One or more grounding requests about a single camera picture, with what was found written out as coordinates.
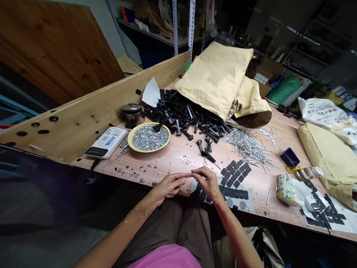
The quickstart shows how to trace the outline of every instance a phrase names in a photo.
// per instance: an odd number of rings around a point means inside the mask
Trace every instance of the pink shirt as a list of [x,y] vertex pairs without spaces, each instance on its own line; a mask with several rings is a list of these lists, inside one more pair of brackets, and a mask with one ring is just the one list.
[[176,244],[171,244],[153,250],[148,255],[129,265],[127,268],[164,267],[201,268],[201,265],[188,249]]

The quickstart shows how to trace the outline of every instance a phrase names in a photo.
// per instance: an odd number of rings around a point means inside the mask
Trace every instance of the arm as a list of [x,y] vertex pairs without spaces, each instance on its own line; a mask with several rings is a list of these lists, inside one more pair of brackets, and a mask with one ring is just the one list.
[[209,196],[217,209],[228,239],[232,245],[238,266],[241,268],[262,267],[263,264],[253,243],[224,201],[218,188],[216,174],[205,166],[192,170],[192,172],[194,173],[193,177],[200,183],[202,189]]
[[151,213],[162,204],[165,197],[171,198],[179,192],[188,175],[190,173],[167,175],[74,267],[112,267]]

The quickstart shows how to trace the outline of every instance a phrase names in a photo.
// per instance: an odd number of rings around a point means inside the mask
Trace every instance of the green bag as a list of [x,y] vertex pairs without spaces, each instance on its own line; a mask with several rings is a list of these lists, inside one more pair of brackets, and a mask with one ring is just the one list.
[[279,105],[301,86],[302,83],[298,77],[289,75],[269,94],[268,98]]

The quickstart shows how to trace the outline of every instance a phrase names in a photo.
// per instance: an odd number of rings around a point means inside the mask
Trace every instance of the tin lid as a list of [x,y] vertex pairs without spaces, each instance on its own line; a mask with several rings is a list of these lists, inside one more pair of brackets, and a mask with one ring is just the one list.
[[320,176],[324,175],[324,172],[319,167],[312,167],[312,171],[313,171],[313,173],[316,174],[317,177],[320,177]]
[[121,110],[126,114],[136,114],[142,111],[141,105],[136,103],[127,103],[121,107]]

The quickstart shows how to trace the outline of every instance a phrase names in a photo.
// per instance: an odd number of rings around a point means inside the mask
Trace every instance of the wooden panel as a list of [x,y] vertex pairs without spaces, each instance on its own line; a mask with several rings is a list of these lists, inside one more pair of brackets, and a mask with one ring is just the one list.
[[0,0],[0,60],[60,104],[124,74],[87,6]]
[[[136,89],[143,91],[153,77],[159,87],[166,87],[184,73],[189,62],[189,52],[163,61],[5,130],[0,134],[0,143],[15,142],[15,148],[69,164],[108,129],[109,123],[121,122],[123,104],[140,102],[141,95],[135,93]],[[50,121],[52,116],[58,117],[58,121]],[[31,126],[35,122],[40,126]],[[38,134],[39,130],[50,132]],[[19,131],[27,134],[18,136]]]

